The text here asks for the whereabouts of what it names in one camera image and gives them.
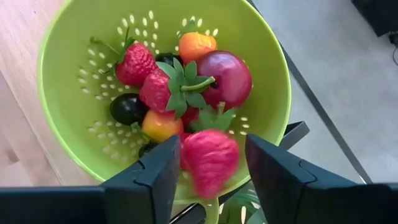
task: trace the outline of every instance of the gray floor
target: gray floor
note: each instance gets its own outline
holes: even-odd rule
[[[398,181],[398,67],[350,0],[254,0],[374,182]],[[312,132],[294,153],[360,181],[293,82],[292,120]]]

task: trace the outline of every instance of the colander handle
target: colander handle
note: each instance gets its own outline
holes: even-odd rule
[[[199,204],[203,206],[203,208],[205,208],[206,212],[205,224],[217,224],[219,210],[220,210],[220,205],[218,204],[218,198],[210,200],[202,200],[199,202]]]

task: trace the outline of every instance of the artificial strawberry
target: artificial strawberry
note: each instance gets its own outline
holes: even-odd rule
[[[156,63],[159,70],[151,73],[140,90],[140,99],[158,113],[174,113],[181,118],[188,105],[204,108],[205,99],[200,94],[214,82],[213,77],[198,77],[196,62],[185,68],[174,58],[174,67],[164,62]]]
[[[246,64],[236,55],[216,50],[198,60],[198,75],[213,77],[216,81],[202,94],[214,109],[225,102],[225,109],[239,108],[248,98],[252,77]]]
[[[135,40],[129,37],[129,27],[121,52],[95,37],[90,38],[90,42],[104,45],[118,55],[117,61],[109,71],[114,70],[117,78],[124,85],[142,86],[145,78],[157,68],[152,53],[144,45],[134,43]]]
[[[189,32],[181,36],[178,48],[184,64],[188,64],[205,53],[216,50],[217,42],[212,36]]]
[[[182,134],[184,127],[181,119],[174,119],[171,114],[158,114],[155,111],[148,111],[142,122],[142,132],[152,140],[163,142],[175,134]]]
[[[221,131],[204,130],[186,138],[183,160],[192,174],[197,194],[214,198],[238,168],[239,146]]]
[[[169,80],[170,78],[163,70],[156,69],[148,75],[142,88],[139,90],[139,98],[157,113],[168,113],[166,107],[171,96],[168,86]]]

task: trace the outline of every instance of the small orange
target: small orange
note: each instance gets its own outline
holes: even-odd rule
[[[179,51],[184,64],[199,59],[207,52],[217,49],[216,39],[212,36],[189,32],[182,35]]]
[[[175,134],[182,134],[184,127],[181,118],[176,120],[173,114],[158,114],[150,110],[142,122],[142,131],[153,140],[163,142]]]

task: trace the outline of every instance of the green colander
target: green colander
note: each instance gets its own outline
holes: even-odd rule
[[[239,170],[225,184],[226,194],[249,180],[244,156],[247,133],[278,144],[290,111],[290,81],[277,39],[261,15],[245,0],[69,0],[45,36],[38,85],[47,120],[69,155],[104,181],[138,158],[143,144],[137,130],[115,122],[109,104],[118,95],[137,92],[120,84],[109,70],[116,56],[90,44],[103,39],[121,50],[127,27],[154,54],[178,52],[178,37],[193,20],[197,31],[215,36],[220,50],[247,63],[253,89],[237,112],[229,134],[241,146]],[[190,176],[180,173],[175,204],[199,202],[207,223],[218,218],[217,199],[202,201]]]

